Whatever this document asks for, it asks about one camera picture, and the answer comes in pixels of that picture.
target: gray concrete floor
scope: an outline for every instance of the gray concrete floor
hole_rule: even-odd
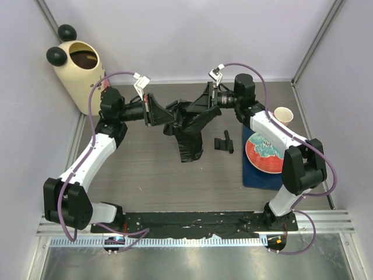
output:
[[[178,99],[194,101],[205,86],[204,83],[149,85],[146,91],[166,106]],[[127,102],[136,95],[133,86],[116,88]],[[288,107],[294,113],[289,128],[306,136],[290,83],[268,83],[268,89],[270,110]],[[256,86],[256,95],[264,103],[261,84]],[[163,126],[146,127],[143,121],[128,122],[121,146],[104,163],[89,188],[91,202],[112,202],[122,205],[127,212],[262,210],[276,192],[243,187],[242,124],[233,110],[222,111],[223,115],[202,131],[203,155],[191,163],[180,162],[176,139],[163,135]],[[234,142],[232,155],[214,150],[214,138],[224,138],[226,129]],[[89,142],[90,133],[87,121],[80,152]],[[321,193],[323,189],[320,186],[315,191]],[[325,197],[308,198],[298,209],[329,209],[329,205]]]

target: blue mat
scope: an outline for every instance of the blue mat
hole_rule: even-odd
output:
[[[260,171],[251,164],[246,156],[245,145],[253,130],[244,126],[242,130],[242,184],[248,188],[261,188],[264,190],[278,191],[282,186],[281,174],[269,174]]]

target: paper cup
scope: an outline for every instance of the paper cup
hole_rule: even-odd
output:
[[[293,112],[285,107],[278,107],[273,114],[275,115],[275,118],[286,127],[294,118]]]

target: black panda ear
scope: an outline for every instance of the black panda ear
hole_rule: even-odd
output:
[[[51,47],[47,51],[47,60],[53,66],[63,66],[68,60],[68,56],[65,51],[59,47]]]
[[[58,37],[64,41],[74,41],[77,38],[76,30],[68,24],[63,24],[58,28]]]

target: plate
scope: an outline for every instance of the plate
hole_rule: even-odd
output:
[[[284,155],[261,134],[254,133],[249,137],[245,151],[251,164],[260,171],[269,174],[282,172]]]

